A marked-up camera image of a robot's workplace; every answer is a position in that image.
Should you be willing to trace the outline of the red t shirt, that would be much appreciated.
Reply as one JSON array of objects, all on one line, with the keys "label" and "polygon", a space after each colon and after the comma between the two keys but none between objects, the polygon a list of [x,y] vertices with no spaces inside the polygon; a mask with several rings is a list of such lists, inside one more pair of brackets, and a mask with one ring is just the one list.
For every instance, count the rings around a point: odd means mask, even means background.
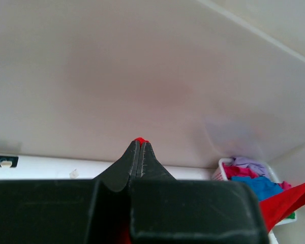
[{"label": "red t shirt", "polygon": [[259,201],[235,181],[135,179],[118,243],[269,243],[271,229],[305,205],[305,182]]}]

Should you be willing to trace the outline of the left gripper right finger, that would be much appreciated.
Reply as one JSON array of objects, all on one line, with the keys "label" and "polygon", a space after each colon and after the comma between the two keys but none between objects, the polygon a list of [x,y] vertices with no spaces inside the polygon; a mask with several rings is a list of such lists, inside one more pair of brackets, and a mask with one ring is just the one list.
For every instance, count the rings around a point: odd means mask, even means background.
[{"label": "left gripper right finger", "polygon": [[130,180],[175,180],[166,168],[157,160],[152,145],[148,141],[139,142]]}]

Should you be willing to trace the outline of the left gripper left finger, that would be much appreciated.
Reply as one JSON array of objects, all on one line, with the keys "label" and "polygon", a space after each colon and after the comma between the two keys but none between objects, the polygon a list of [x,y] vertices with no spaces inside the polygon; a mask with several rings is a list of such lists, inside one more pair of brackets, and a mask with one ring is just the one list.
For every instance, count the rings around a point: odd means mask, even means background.
[{"label": "left gripper left finger", "polygon": [[140,154],[140,142],[133,140],[124,154],[93,180],[98,180],[113,192],[127,188],[128,183],[135,177]]}]

